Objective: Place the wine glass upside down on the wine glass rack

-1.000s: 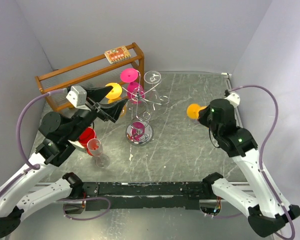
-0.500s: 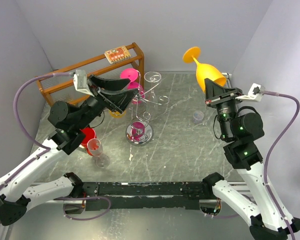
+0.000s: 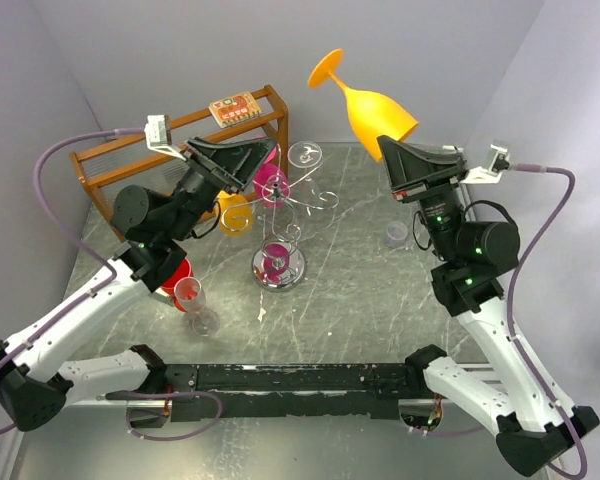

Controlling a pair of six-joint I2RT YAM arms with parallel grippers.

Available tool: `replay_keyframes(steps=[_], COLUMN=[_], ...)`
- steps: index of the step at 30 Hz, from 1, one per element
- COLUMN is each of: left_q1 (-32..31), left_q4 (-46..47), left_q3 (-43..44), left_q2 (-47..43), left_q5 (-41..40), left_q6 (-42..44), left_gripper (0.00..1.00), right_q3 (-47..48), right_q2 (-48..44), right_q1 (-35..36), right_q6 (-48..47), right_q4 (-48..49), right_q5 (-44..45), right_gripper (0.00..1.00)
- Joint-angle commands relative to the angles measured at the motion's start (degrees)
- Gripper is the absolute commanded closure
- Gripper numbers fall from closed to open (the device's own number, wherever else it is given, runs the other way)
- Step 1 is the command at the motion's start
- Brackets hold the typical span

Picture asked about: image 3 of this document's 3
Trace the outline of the pink wine glass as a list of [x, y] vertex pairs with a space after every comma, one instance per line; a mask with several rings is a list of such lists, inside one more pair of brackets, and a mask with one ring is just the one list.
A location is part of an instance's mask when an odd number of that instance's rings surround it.
[[287, 175], [276, 164], [279, 154], [280, 145], [277, 144], [252, 181], [256, 204], [268, 209], [282, 207], [289, 194]]

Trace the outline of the orange wine glass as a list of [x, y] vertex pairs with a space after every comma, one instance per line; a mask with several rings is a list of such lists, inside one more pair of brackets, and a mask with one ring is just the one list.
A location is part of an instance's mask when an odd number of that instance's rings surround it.
[[354, 89], [336, 74], [343, 50], [334, 49], [314, 67], [308, 78], [310, 88], [317, 88], [331, 79], [344, 95], [350, 127], [359, 143], [377, 162], [383, 161], [378, 138], [387, 136], [403, 141], [418, 127], [419, 121], [390, 97], [370, 90]]
[[244, 195], [221, 191], [217, 200], [221, 209], [219, 228], [225, 235], [241, 236], [251, 230], [253, 213]]

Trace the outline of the orange wine glass front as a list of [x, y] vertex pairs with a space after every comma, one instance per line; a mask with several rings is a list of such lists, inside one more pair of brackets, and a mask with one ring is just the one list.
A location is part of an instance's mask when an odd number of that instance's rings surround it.
[[418, 127], [419, 121], [390, 97], [370, 90], [354, 89], [336, 74], [343, 50], [334, 49], [314, 67], [308, 78], [310, 88], [317, 88], [331, 79], [344, 95], [350, 127], [359, 143], [377, 162], [383, 161], [378, 138], [387, 136], [403, 141]]

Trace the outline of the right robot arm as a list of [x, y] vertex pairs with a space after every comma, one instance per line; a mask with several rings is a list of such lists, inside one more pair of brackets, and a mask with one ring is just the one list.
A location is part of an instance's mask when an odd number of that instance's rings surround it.
[[462, 184], [496, 184], [507, 171], [544, 173], [546, 167], [513, 164], [497, 144], [488, 165], [475, 168], [456, 147], [433, 153], [387, 135], [377, 144], [393, 198], [417, 203], [441, 262], [431, 272], [437, 301], [477, 343], [504, 388], [496, 391], [431, 345], [407, 357], [406, 390], [455, 403], [494, 436], [504, 460], [525, 477], [552, 467], [571, 448], [582, 452], [599, 417], [576, 405], [549, 374], [514, 320], [515, 288], [498, 281], [506, 273], [517, 277], [531, 250], [521, 246], [519, 227], [504, 206], [488, 204], [500, 221], [470, 220], [470, 208], [456, 194]]

